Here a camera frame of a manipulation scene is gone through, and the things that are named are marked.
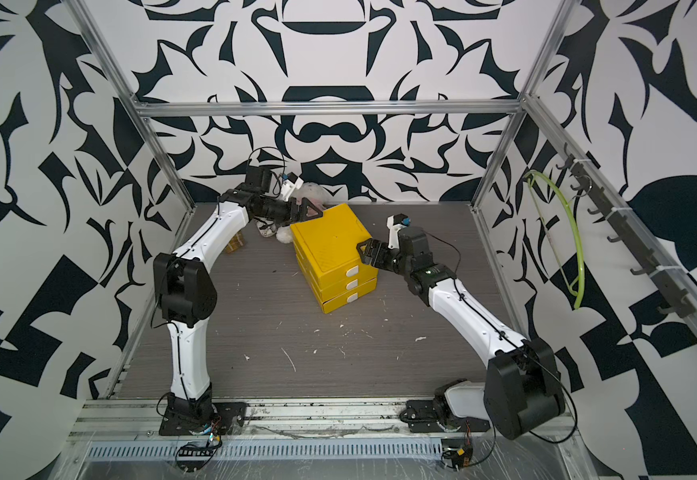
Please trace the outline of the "yellow plastic drawer cabinet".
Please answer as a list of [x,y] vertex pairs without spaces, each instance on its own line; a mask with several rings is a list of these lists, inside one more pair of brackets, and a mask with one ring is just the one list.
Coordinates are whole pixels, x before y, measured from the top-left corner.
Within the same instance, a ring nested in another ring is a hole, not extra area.
[[357,252],[370,235],[348,205],[292,225],[292,237],[298,265],[322,313],[330,314],[375,290],[378,270],[363,264]]

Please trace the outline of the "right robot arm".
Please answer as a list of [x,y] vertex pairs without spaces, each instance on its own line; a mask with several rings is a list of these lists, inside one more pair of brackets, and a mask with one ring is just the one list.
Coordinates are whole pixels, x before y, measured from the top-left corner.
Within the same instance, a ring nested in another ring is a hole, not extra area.
[[438,420],[485,420],[504,438],[515,439],[564,414],[565,389],[550,346],[526,339],[479,303],[454,270],[434,260],[422,229],[402,227],[394,238],[359,242],[360,261],[402,277],[485,366],[482,384],[457,380],[434,394]]

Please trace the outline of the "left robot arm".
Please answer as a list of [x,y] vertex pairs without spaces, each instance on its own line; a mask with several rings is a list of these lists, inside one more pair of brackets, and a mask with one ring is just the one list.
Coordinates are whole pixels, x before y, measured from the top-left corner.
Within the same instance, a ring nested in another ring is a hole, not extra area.
[[188,430],[204,431],[216,417],[206,363],[208,318],[218,304],[212,266],[252,221],[282,227],[322,217],[310,200],[294,198],[304,186],[300,176],[282,175],[278,194],[270,192],[270,182],[270,168],[250,168],[242,184],[220,194],[214,212],[190,239],[154,258],[156,304],[172,346],[172,385],[164,416],[186,422]]

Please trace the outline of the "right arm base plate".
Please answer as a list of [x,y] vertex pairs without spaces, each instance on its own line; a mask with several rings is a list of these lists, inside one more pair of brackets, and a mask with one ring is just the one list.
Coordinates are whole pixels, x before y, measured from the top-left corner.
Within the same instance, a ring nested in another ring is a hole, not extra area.
[[398,415],[412,433],[476,433],[488,432],[488,420],[455,417],[442,402],[430,400],[407,400]]

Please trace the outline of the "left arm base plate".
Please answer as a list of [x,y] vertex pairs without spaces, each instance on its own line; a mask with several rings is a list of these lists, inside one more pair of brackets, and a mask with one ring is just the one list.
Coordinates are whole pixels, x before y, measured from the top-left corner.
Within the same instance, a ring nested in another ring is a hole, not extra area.
[[162,414],[158,434],[164,437],[202,435],[206,429],[214,428],[215,434],[228,435],[244,427],[248,404],[244,402],[204,403],[191,408],[181,399],[168,402]]

